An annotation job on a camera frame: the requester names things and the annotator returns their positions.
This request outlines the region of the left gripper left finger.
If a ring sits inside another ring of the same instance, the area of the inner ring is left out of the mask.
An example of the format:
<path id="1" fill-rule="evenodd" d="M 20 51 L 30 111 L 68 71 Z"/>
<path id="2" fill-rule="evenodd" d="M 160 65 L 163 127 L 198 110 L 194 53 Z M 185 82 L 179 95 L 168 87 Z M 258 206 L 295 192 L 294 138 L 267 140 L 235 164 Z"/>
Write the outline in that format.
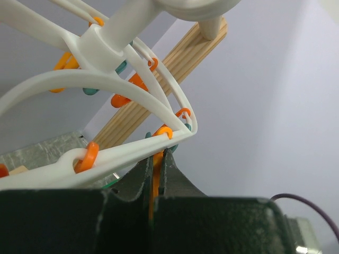
<path id="1" fill-rule="evenodd" d="M 1 191 L 1 253 L 148 253 L 153 161 L 110 188 Z"/>

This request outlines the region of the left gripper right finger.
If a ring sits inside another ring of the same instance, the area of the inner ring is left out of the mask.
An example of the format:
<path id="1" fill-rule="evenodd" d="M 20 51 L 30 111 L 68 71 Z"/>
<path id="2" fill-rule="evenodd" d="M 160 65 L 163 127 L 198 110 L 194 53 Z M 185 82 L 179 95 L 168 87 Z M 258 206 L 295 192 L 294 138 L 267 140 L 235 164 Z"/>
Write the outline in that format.
<path id="1" fill-rule="evenodd" d="M 285 217 L 267 198 L 210 197 L 164 152 L 154 201 L 154 253 L 295 253 Z"/>

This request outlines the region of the white plastic clip hanger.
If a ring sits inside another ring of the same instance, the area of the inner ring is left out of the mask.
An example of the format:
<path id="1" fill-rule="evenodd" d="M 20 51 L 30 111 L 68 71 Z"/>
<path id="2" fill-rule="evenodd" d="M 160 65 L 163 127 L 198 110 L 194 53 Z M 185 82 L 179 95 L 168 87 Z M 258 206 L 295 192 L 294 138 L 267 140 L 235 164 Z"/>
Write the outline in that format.
<path id="1" fill-rule="evenodd" d="M 160 12 L 185 21 L 205 21 L 235 7 L 236 1 L 127 1 L 107 17 L 82 1 L 57 5 L 91 23 L 83 35 L 58 26 L 19 1 L 1 1 L 1 22 L 70 53 L 78 69 L 53 70 L 29 78 L 1 97 L 1 113 L 19 102 L 57 88 L 95 88 L 120 94 L 155 114 L 173 131 L 117 147 L 73 149 L 54 164 L 1 178 L 1 189 L 56 189 L 87 186 L 121 168 L 194 136 L 197 119 L 185 93 L 162 62 L 138 38 Z"/>

